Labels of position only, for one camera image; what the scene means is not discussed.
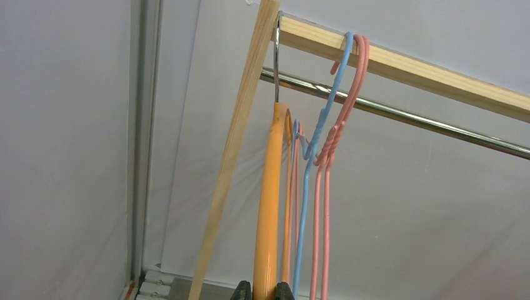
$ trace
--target blue hanger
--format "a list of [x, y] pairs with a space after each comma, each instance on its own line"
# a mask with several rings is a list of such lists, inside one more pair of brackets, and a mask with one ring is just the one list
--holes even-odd
[[[344, 70], [346, 69], [346, 65], [348, 64], [349, 54], [351, 53], [351, 50], [353, 47], [353, 34], [348, 31], [345, 35], [346, 35], [346, 47], [344, 48], [344, 54], [342, 55], [341, 64], [339, 65], [339, 69], [337, 70], [337, 75], [335, 76], [335, 80], [333, 81], [333, 87], [331, 88], [329, 97], [327, 98], [326, 106], [320, 110], [318, 122], [316, 124], [315, 130], [313, 132], [313, 136], [309, 144], [306, 142], [306, 138], [304, 136], [301, 136], [300, 134], [298, 134], [299, 121], [297, 119], [294, 120], [293, 137], [302, 139], [302, 153], [303, 153], [304, 159], [307, 160], [306, 169], [304, 171], [304, 183], [303, 183], [303, 192], [302, 192], [302, 211], [301, 211], [300, 227], [299, 227], [300, 232], [298, 234], [298, 244], [296, 247], [297, 249], [296, 260], [294, 263], [294, 278], [292, 281], [292, 291], [293, 291], [293, 295], [295, 298], [298, 297], [298, 288], [299, 288], [299, 283], [300, 283], [300, 270], [301, 270], [301, 265], [302, 265], [302, 253], [303, 253], [303, 247], [304, 247], [306, 215], [308, 212], [309, 174], [311, 172], [311, 166], [313, 165], [313, 159], [316, 157], [318, 141], [320, 139], [320, 135], [322, 134], [324, 123], [326, 123], [326, 119], [328, 118], [329, 111], [331, 110], [331, 105], [333, 104], [333, 101], [335, 100], [335, 95], [339, 89], [339, 85], [343, 78]], [[291, 151], [291, 157], [292, 158], [294, 157], [294, 147], [292, 148], [292, 151]]]

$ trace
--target metal clothing rail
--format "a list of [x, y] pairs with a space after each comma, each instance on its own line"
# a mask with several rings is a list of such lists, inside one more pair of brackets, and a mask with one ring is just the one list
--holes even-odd
[[[274, 84], [273, 69], [264, 67], [261, 71], [260, 79]], [[328, 98], [331, 90], [331, 87], [325, 84], [312, 82], [307, 79], [289, 75], [283, 72], [279, 73], [279, 81], [280, 86], [323, 99]], [[335, 96], [335, 102], [344, 104], [344, 100], [347, 96], [347, 93], [339, 91]], [[418, 116], [417, 114], [413, 114], [411, 112], [402, 111], [395, 107], [360, 97], [357, 98], [354, 107], [356, 109], [377, 114], [385, 118], [410, 124], [419, 128], [427, 129], [429, 131], [434, 131], [435, 133], [443, 134], [455, 139], [460, 139], [462, 141], [530, 160], [530, 148], [520, 146], [512, 142], [503, 141], [502, 139], [498, 139], [496, 137], [487, 136], [478, 132], [448, 125], [440, 121]]]

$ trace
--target wooden beam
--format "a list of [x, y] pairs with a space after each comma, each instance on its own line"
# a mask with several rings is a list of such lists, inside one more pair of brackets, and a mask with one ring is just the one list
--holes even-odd
[[[343, 35], [288, 16], [282, 18], [280, 43], [333, 61], [344, 51]], [[350, 66], [357, 64], [356, 52], [354, 47]], [[371, 45], [368, 72], [530, 123], [529, 96], [381, 47]]]
[[275, 0], [261, 0], [259, 5], [241, 83], [239, 84], [239, 91], [237, 92], [236, 106], [234, 107], [228, 137], [222, 153], [219, 177], [217, 178], [208, 220], [206, 221], [206, 229], [202, 238], [199, 261], [195, 268], [189, 292], [189, 300], [199, 300], [201, 294], [204, 277], [208, 270], [221, 217], [223, 216], [224, 203], [236, 168], [239, 149], [243, 143], [243, 135], [247, 127], [256, 89], [258, 88], [259, 75], [269, 47], [269, 36], [276, 24], [279, 7], [280, 3]]

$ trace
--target hanger hook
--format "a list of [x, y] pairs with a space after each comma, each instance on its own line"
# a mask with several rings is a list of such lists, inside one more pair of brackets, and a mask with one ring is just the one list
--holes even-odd
[[278, 52], [280, 48], [280, 25], [281, 18], [283, 16], [282, 11], [278, 11], [278, 18], [276, 22], [276, 32], [274, 33], [274, 102], [279, 102], [279, 93], [280, 93], [280, 79], [278, 74], [279, 64], [278, 64]]

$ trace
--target pink hanger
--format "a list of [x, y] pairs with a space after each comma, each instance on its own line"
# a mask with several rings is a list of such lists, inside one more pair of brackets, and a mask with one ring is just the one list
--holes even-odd
[[[318, 251], [319, 251], [319, 226], [320, 226], [320, 183], [322, 178], [322, 171], [324, 166], [326, 167], [325, 178], [324, 178], [324, 253], [322, 260], [322, 288], [321, 288], [321, 300], [327, 300], [328, 298], [328, 283], [329, 283], [329, 182], [330, 182], [330, 171], [335, 160], [335, 150], [339, 144], [342, 133], [348, 121], [351, 110], [355, 104], [355, 100], [359, 96], [361, 86], [363, 85], [364, 78], [366, 77], [366, 71], [368, 70], [369, 61], [369, 42], [366, 36], [354, 35], [354, 39], [357, 41], [357, 48], [359, 53], [359, 62], [357, 65], [357, 71], [353, 83], [348, 92], [348, 96], [342, 105], [341, 112], [337, 117], [337, 121], [334, 126], [329, 130], [327, 139], [322, 146], [322, 152], [317, 155], [314, 162], [315, 166], [318, 166], [315, 183], [315, 202], [314, 202], [314, 224], [313, 224], [313, 257], [312, 257], [312, 269], [311, 269], [311, 289], [309, 293], [309, 299], [316, 299], [316, 282], [318, 277]], [[331, 74], [334, 74], [339, 67], [339, 62], [335, 62], [331, 68]]]

